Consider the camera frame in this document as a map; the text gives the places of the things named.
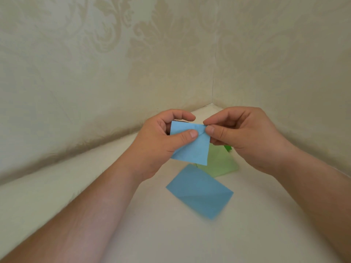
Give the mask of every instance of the left hand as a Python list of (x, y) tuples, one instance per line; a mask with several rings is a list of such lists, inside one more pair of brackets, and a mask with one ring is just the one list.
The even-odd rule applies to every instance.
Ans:
[(144, 123), (131, 146), (118, 159), (132, 171), (141, 175), (142, 181), (155, 175), (174, 151), (193, 142), (198, 137), (196, 130), (169, 136), (174, 119), (194, 121), (195, 115), (184, 110), (163, 111)]

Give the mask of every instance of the right hand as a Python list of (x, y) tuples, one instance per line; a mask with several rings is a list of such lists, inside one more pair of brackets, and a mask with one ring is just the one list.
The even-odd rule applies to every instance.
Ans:
[(212, 144), (232, 146), (252, 167), (273, 176), (298, 150), (261, 108), (226, 108), (204, 120), (204, 125)]

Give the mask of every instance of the green paper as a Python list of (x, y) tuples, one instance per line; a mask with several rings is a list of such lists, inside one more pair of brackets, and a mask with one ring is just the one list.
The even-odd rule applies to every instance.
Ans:
[(238, 164), (224, 146), (213, 144), (210, 144), (208, 150), (207, 166), (201, 164), (196, 164), (196, 166), (212, 177), (218, 177), (239, 169)]
[(224, 145), (225, 149), (229, 152), (232, 150), (232, 147), (231, 146), (228, 146), (228, 145)]

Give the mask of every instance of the folded blue paper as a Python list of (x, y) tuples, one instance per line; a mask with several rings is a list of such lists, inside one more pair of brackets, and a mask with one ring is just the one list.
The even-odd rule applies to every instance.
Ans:
[(233, 191), (191, 164), (166, 188), (189, 207), (211, 220), (221, 212), (233, 195)]
[(203, 124), (172, 121), (170, 135), (178, 134), (189, 129), (195, 129), (199, 133), (199, 136), (194, 142), (177, 149), (173, 153), (171, 159), (207, 165), (210, 136), (205, 133), (205, 128), (206, 126)]

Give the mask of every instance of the damask wallpaper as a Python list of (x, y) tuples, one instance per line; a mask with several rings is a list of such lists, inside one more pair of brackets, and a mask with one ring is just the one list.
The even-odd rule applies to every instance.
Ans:
[(0, 0), (0, 178), (210, 104), (216, 6)]
[(213, 102), (351, 174), (351, 0), (221, 0)]
[(351, 170), (350, 26), (351, 0), (0, 0), (0, 180), (212, 101)]

